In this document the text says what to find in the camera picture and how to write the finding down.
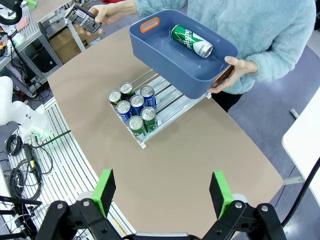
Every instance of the hand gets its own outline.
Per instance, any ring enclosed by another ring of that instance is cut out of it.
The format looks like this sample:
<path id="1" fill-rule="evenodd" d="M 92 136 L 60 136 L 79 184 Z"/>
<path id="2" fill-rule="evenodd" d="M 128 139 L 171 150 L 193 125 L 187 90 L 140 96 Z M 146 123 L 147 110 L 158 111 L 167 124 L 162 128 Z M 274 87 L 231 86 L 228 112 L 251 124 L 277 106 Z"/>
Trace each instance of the hand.
<path id="1" fill-rule="evenodd" d="M 208 92 L 217 94 L 222 90 L 229 88 L 235 84 L 235 82 L 245 74 L 258 72 L 258 66 L 253 61 L 246 61 L 243 59 L 237 59 L 233 56 L 226 56 L 224 60 L 234 66 L 230 76 L 224 80 L 221 84 L 214 83 Z"/>
<path id="2" fill-rule="evenodd" d="M 137 6 L 134 0 L 125 0 L 117 3 L 95 5 L 90 8 L 90 13 L 95 15 L 96 23 L 103 23 L 104 25 L 114 24 L 123 16 L 137 14 Z M 80 32 L 91 35 L 90 32 L 85 31 L 83 27 L 80 27 Z"/>

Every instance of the cardboard box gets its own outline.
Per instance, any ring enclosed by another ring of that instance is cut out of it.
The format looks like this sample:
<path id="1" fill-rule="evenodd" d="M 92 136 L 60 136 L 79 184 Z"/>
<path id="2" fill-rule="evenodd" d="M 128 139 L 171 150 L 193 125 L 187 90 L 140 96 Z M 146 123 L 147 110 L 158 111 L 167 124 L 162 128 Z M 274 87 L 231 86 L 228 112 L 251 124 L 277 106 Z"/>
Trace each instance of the cardboard box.
<path id="1" fill-rule="evenodd" d="M 88 36 L 87 34 L 81 34 L 78 27 L 74 28 L 79 34 L 79 37 L 86 49 L 101 39 L 98 33 Z M 64 29 L 49 42 L 63 64 L 67 63 L 70 59 L 81 53 L 69 28 Z"/>

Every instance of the light blue fuzzy sweater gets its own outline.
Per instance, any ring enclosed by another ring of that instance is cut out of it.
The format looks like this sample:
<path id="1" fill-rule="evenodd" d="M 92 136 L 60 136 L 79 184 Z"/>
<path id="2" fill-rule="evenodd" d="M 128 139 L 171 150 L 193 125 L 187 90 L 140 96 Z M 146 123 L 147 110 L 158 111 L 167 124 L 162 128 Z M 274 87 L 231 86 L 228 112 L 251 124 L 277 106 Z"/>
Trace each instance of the light blue fuzzy sweater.
<path id="1" fill-rule="evenodd" d="M 138 15 L 188 4 L 187 15 L 231 43 L 238 58 L 259 70 L 224 91 L 243 94 L 255 81 L 271 81 L 293 70 L 314 28 L 315 0 L 135 0 Z"/>

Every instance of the orange handle cutout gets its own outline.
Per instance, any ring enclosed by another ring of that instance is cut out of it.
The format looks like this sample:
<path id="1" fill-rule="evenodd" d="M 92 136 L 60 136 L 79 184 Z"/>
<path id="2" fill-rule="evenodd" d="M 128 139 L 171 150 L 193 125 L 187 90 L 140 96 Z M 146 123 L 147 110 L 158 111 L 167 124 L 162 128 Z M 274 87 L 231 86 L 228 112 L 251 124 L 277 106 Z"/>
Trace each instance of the orange handle cutout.
<path id="1" fill-rule="evenodd" d="M 149 31 L 150 29 L 155 28 L 160 23 L 160 19 L 156 16 L 155 18 L 150 19 L 149 21 L 146 21 L 141 24 L 140 26 L 140 32 L 144 34 L 145 32 Z"/>

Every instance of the bolt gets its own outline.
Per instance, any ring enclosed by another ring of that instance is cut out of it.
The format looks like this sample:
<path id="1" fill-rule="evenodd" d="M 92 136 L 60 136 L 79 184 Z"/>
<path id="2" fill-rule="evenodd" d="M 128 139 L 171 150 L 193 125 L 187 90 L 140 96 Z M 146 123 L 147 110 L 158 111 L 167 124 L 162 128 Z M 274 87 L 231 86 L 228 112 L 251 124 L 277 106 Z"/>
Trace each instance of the bolt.
<path id="1" fill-rule="evenodd" d="M 264 212 L 267 212 L 267 211 L 268 211 L 268 207 L 265 206 L 265 205 L 263 205 L 263 206 L 261 207 L 261 210 L 264 211 Z"/>
<path id="2" fill-rule="evenodd" d="M 236 207 L 237 209 L 242 208 L 242 203 L 241 203 L 241 202 L 236 202 L 236 203 L 235 203 L 235 207 Z"/>

